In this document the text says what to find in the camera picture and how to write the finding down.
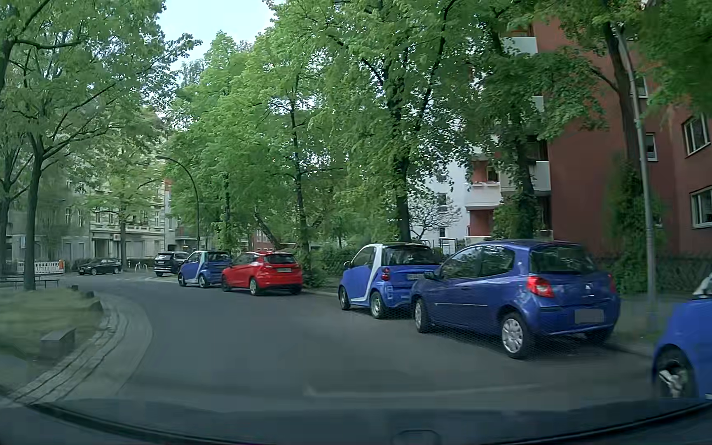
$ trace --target hubcap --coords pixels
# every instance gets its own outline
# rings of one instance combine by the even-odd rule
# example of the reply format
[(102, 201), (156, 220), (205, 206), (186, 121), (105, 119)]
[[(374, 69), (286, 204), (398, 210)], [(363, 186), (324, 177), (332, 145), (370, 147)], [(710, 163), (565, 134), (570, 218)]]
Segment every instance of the hubcap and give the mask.
[(501, 343), (510, 352), (518, 352), (524, 343), (524, 329), (516, 319), (507, 319), (501, 327)]

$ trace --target pole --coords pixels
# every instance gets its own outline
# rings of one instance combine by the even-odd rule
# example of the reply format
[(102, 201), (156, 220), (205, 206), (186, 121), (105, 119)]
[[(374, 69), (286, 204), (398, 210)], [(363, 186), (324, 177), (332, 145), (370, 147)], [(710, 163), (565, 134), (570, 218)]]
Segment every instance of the pole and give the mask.
[(189, 172), (188, 169), (183, 164), (179, 163), (178, 161), (174, 160), (173, 158), (167, 157), (167, 156), (156, 156), (156, 157), (158, 159), (164, 159), (166, 161), (174, 162), (175, 164), (180, 166), (183, 169), (183, 171), (186, 172), (186, 174), (188, 175), (188, 179), (192, 180), (192, 186), (194, 187), (194, 198), (197, 201), (197, 250), (199, 250), (200, 244), (201, 244), (199, 241), (199, 192), (197, 192), (197, 185), (196, 185), (196, 183), (194, 183), (194, 177), (192, 176), (191, 172)]
[(636, 74), (630, 61), (628, 41), (615, 23), (611, 30), (617, 35), (619, 54), (623, 58), (623, 65), (628, 72), (630, 80), (630, 95), (634, 106), (634, 122), (636, 123), (636, 137), (639, 142), (639, 166), (642, 174), (642, 195), (645, 201), (645, 238), (647, 252), (647, 330), (655, 332), (658, 329), (658, 299), (656, 297), (656, 268), (655, 268), (655, 228), (653, 227), (653, 208), (650, 198), (649, 171), (647, 168), (647, 147), (645, 145), (645, 132), (642, 127), (642, 118), (639, 113), (639, 97), (636, 89)]

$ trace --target rear window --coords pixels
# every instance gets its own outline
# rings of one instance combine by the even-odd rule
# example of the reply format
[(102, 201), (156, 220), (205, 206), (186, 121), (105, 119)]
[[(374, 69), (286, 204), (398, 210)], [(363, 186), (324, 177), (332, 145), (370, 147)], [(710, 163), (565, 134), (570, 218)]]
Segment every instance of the rear window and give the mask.
[(392, 246), (384, 249), (384, 266), (437, 265), (438, 255), (424, 246)]
[(593, 259), (581, 246), (544, 246), (529, 254), (529, 272), (585, 275), (595, 272)]
[(296, 258), (289, 253), (274, 253), (273, 255), (266, 255), (265, 261), (272, 265), (294, 265)]
[(224, 252), (209, 252), (208, 253), (208, 261), (227, 261), (229, 258), (230, 258), (230, 256)]

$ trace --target sky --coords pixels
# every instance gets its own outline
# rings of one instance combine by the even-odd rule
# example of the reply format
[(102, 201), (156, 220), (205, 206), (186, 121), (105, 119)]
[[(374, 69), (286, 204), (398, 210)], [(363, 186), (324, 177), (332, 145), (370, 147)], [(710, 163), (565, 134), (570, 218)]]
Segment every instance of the sky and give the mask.
[(219, 30), (236, 42), (253, 42), (257, 33), (271, 25), (272, 16), (262, 0), (166, 0), (166, 10), (158, 20), (168, 39), (189, 33), (203, 41), (188, 59), (173, 65), (180, 69), (184, 61), (201, 59)]

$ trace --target dark suv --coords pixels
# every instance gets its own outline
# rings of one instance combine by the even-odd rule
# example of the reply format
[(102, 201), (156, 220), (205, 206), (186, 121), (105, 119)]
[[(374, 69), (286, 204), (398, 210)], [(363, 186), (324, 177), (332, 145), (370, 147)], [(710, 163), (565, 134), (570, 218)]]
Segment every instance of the dark suv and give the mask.
[(153, 259), (153, 272), (156, 276), (164, 276), (165, 273), (177, 275), (186, 258), (188, 253), (185, 252), (161, 252)]

